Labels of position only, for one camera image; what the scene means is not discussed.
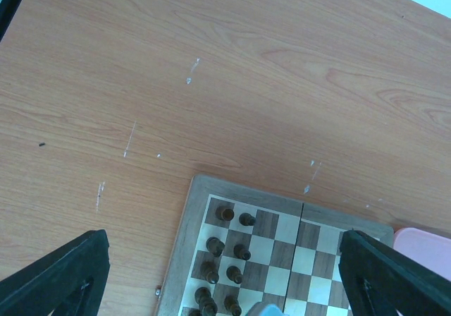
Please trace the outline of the dark knight piece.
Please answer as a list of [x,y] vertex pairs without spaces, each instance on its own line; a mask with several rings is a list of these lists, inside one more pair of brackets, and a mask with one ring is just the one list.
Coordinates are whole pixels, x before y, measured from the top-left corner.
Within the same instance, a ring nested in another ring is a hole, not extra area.
[[217,237],[210,237],[206,241],[206,249],[214,256],[220,257],[225,248],[225,243],[223,243]]

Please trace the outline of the dark rook piece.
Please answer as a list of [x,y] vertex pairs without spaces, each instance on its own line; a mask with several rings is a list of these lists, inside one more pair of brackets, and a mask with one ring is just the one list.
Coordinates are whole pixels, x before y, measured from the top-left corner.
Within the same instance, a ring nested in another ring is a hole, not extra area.
[[235,213],[232,208],[220,206],[216,209],[215,216],[221,221],[231,221]]

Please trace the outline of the dark king piece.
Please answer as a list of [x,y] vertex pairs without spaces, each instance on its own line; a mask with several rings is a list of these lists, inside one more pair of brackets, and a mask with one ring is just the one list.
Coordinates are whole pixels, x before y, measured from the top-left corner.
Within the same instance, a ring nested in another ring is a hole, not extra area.
[[211,296],[211,292],[206,287],[198,288],[194,293],[194,299],[199,306],[199,311],[203,316],[216,316],[218,306]]

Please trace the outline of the dark bishop piece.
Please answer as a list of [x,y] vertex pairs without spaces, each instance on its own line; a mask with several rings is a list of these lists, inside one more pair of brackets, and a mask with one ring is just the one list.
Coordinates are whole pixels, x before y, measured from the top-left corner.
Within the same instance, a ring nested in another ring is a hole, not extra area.
[[201,264],[200,273],[202,278],[209,284],[217,284],[219,280],[216,264],[212,261],[205,261]]

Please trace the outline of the dark pawn piece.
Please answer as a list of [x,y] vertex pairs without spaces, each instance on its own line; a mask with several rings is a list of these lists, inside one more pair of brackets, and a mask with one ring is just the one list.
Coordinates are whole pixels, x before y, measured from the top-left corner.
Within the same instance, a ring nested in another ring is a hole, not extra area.
[[233,295],[228,295],[224,299],[224,307],[232,316],[241,316],[242,308],[237,300],[237,298]]
[[226,270],[226,276],[235,284],[240,285],[242,283],[242,272],[239,267],[229,266]]
[[251,257],[251,252],[244,244],[237,244],[233,248],[234,256],[240,260],[248,261]]
[[243,226],[253,226],[256,223],[256,217],[249,213],[242,213],[239,217],[239,222]]

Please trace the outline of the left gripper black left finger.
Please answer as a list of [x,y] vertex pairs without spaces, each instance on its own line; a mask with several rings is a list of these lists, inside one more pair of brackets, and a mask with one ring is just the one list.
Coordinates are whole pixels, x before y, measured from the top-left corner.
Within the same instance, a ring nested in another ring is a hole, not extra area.
[[109,269],[106,231],[87,231],[1,280],[1,314],[97,315]]

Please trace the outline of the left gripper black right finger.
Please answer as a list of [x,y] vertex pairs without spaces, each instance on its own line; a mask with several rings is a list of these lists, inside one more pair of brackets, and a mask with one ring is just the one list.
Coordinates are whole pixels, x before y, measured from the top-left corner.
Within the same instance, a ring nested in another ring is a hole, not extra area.
[[449,315],[450,281],[362,231],[344,232],[339,272],[354,315]]

